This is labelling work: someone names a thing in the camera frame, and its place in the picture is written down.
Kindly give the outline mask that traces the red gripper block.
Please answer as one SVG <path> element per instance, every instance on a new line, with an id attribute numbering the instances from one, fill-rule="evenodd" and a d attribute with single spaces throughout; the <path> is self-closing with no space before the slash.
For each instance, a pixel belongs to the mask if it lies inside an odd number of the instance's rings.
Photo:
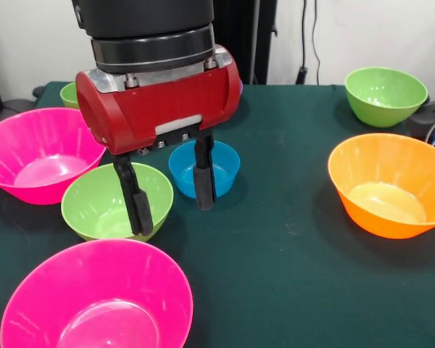
<path id="1" fill-rule="evenodd" d="M 138 184 L 127 152 L 154 146 L 173 131 L 200 132 L 228 121 L 240 99 L 240 77 L 231 53 L 218 45 L 211 65 L 205 61 L 154 72 L 110 74 L 99 68 L 76 75 L 80 111 L 98 143 L 113 156 L 132 233 L 149 236 L 153 220 L 146 192 Z M 193 169 L 197 207 L 210 210 L 216 200 L 212 165 L 214 139 L 205 132 L 196 139 Z"/>

